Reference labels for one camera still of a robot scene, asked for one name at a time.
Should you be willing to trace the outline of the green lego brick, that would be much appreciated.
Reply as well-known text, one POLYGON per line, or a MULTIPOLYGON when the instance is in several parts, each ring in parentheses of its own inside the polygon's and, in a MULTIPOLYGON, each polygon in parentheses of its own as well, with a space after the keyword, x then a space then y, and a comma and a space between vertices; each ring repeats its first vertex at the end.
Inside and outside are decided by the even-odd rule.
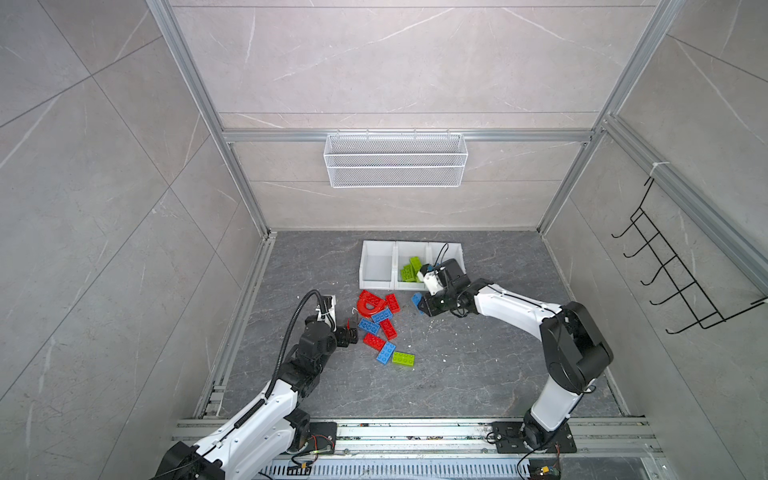
POLYGON ((394 352, 391 361, 396 365, 413 367, 415 365, 415 356, 402 352, 394 352))
POLYGON ((400 279, 402 282, 413 283, 417 281, 417 276, 411 265, 405 265, 400 270, 400 279))
POLYGON ((409 265, 414 278, 418 277, 418 273, 422 267, 422 263, 419 257, 414 256, 409 258, 409 265))

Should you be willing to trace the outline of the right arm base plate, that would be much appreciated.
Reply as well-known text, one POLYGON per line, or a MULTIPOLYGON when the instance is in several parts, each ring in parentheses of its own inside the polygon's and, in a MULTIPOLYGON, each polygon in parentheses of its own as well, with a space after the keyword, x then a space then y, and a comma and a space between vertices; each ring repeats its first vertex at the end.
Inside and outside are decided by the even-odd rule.
POLYGON ((548 432, 522 421, 493 422, 485 441, 500 454, 543 452, 576 453, 577 447, 567 422, 548 432))

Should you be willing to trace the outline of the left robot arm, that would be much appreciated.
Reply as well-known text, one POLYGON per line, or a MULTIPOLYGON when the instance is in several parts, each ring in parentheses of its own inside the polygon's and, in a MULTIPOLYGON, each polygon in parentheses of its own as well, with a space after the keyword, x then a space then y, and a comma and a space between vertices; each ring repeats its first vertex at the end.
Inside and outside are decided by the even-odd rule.
POLYGON ((276 365, 264 389, 208 436, 177 442, 163 456, 156 479, 254 479, 277 456, 316 457, 311 417, 300 403, 338 347, 357 341, 336 321, 336 298, 318 290, 300 300, 289 320, 276 365))

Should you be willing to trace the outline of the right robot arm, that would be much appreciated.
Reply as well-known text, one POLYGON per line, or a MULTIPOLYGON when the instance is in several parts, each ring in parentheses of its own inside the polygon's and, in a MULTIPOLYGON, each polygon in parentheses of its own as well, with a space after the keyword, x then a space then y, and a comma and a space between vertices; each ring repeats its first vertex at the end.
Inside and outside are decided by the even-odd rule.
POLYGON ((588 309, 571 301, 542 302, 509 291, 485 279, 458 286, 430 280, 432 289, 412 302, 430 317, 450 312, 501 320, 541 343, 548 379, 526 411, 518 437, 536 451, 551 443, 573 410, 613 362, 614 354, 588 309))

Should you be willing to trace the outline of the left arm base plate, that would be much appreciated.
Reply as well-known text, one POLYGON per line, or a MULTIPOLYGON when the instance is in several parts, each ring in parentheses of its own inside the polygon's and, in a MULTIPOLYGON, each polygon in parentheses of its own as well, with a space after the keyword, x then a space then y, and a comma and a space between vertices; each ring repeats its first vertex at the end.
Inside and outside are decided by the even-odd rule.
POLYGON ((293 455, 298 453, 316 455, 316 450, 321 453, 334 453, 337 431, 338 423, 332 421, 310 422, 300 426, 295 431, 287 452, 293 455))

